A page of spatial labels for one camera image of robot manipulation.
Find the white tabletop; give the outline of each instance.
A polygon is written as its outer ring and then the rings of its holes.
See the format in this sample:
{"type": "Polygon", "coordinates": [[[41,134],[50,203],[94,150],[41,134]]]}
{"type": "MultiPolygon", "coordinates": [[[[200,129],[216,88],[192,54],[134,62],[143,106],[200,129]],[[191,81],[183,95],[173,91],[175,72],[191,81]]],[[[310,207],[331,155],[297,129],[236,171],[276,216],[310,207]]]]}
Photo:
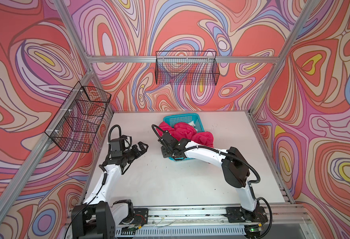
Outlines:
{"type": "MultiPolygon", "coordinates": [[[[240,203],[235,189],[224,180],[220,167],[201,160],[174,162],[163,158],[158,138],[151,129],[159,125],[166,112],[115,113],[110,127],[119,124],[122,134],[132,136],[132,143],[139,141],[149,145],[148,151],[135,160],[113,189],[109,204],[117,200],[131,199],[134,206],[221,205],[240,203]]],[[[269,168],[257,138],[245,112],[199,112],[204,130],[214,136],[214,147],[236,147],[261,177],[253,184],[256,197],[264,197],[269,203],[283,203],[284,198],[269,168]]],[[[114,129],[111,138],[117,137],[114,129]]],[[[107,155],[107,140],[103,145],[97,165],[107,155]]],[[[88,189],[92,192],[102,170],[96,167],[88,189]]]]}

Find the hanging wire basket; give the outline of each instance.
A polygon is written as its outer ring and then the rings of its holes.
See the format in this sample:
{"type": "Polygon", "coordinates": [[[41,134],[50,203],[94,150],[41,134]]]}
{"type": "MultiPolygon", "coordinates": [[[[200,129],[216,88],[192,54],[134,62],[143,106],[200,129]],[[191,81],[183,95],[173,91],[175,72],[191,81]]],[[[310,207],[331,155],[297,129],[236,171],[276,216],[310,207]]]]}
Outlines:
{"type": "Polygon", "coordinates": [[[81,86],[75,100],[49,135],[62,151],[88,153],[101,125],[111,94],[94,86],[81,86]]]}
{"type": "Polygon", "coordinates": [[[216,85],[216,51],[156,51],[156,84],[216,85]]]}

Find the perforated basket wall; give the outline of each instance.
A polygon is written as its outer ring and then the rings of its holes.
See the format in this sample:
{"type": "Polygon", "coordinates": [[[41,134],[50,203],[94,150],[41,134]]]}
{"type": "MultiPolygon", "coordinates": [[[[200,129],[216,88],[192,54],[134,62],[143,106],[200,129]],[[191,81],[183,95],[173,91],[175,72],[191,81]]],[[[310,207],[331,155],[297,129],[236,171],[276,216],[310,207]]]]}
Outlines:
{"type": "Polygon", "coordinates": [[[157,51],[156,84],[216,85],[220,71],[215,51],[157,51]]]}
{"type": "Polygon", "coordinates": [[[104,90],[82,86],[51,139],[62,151],[88,153],[110,100],[111,95],[104,90]]]}

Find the pink towel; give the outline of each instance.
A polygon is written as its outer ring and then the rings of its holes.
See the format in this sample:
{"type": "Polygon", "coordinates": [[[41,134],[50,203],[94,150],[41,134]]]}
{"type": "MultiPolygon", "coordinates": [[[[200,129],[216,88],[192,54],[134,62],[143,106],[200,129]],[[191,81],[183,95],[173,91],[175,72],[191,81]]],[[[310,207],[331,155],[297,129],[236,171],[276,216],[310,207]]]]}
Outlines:
{"type": "MultiPolygon", "coordinates": [[[[180,141],[182,138],[187,138],[200,145],[214,147],[214,137],[210,132],[197,133],[195,128],[187,123],[180,122],[175,124],[174,127],[172,128],[166,122],[161,122],[159,127],[164,131],[168,130],[168,132],[177,141],[180,141]]],[[[158,129],[157,129],[157,132],[159,133],[160,136],[163,135],[163,133],[158,129]]]]}

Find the wire mesh basket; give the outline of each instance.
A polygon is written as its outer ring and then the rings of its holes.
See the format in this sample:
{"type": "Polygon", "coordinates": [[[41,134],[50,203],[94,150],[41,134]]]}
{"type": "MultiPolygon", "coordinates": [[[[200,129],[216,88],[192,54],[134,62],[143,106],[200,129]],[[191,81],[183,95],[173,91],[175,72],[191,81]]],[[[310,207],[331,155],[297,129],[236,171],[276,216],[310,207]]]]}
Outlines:
{"type": "Polygon", "coordinates": [[[50,135],[62,151],[90,151],[111,95],[94,86],[82,86],[50,135]]]}
{"type": "Polygon", "coordinates": [[[157,51],[156,84],[216,85],[216,51],[157,51]]]}

